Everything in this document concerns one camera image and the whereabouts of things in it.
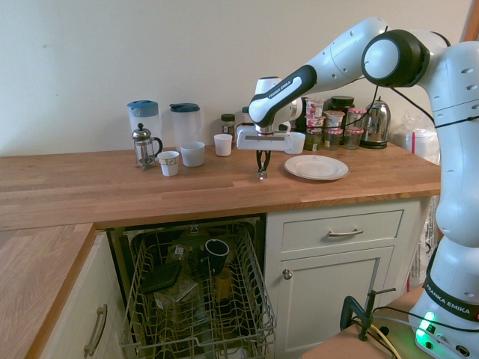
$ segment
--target cabinet handle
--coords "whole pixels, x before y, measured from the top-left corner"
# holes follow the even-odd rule
[[[363,230],[358,230],[357,228],[355,228],[354,231],[348,232],[348,233],[333,233],[333,232],[329,231],[328,237],[355,236],[356,234],[362,234],[362,233],[364,233],[364,231]]]
[[[83,351],[85,352],[85,357],[87,355],[93,356],[95,354],[95,351],[98,348],[98,344],[100,343],[100,340],[102,339],[103,331],[105,330],[105,324],[106,324],[106,315],[108,314],[108,306],[105,304],[103,307],[100,307],[97,309],[97,322],[95,323],[95,328],[100,327],[100,330],[97,332],[97,335],[91,336],[92,341],[89,342],[86,346],[83,347]],[[98,325],[98,321],[100,320],[100,316],[102,317],[100,326]]]
[[[292,271],[290,271],[289,269],[283,270],[283,278],[284,278],[285,280],[289,280],[289,279],[291,279],[292,277],[293,277]]]

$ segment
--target plate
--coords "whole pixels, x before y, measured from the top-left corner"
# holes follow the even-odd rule
[[[291,174],[309,180],[330,181],[346,176],[350,168],[337,159],[305,155],[288,159],[284,168]]]

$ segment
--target butcher block counter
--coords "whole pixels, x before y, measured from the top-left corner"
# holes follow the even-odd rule
[[[389,144],[321,150],[350,173],[313,181],[273,153],[259,180],[254,151],[164,177],[135,168],[133,151],[0,159],[0,358],[38,358],[94,241],[95,230],[309,209],[439,194],[440,170]]]

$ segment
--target plastic bag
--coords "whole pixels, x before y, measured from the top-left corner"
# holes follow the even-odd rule
[[[433,122],[417,110],[408,110],[402,125],[390,136],[389,141],[429,162],[439,164],[439,140]]]

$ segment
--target french press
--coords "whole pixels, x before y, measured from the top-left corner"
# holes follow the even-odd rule
[[[132,133],[135,142],[136,167],[142,167],[146,170],[150,166],[156,166],[155,158],[163,150],[163,143],[157,137],[151,137],[149,129],[143,128],[143,123],[138,124],[138,128]],[[157,152],[153,150],[153,142],[157,141],[159,148]]]

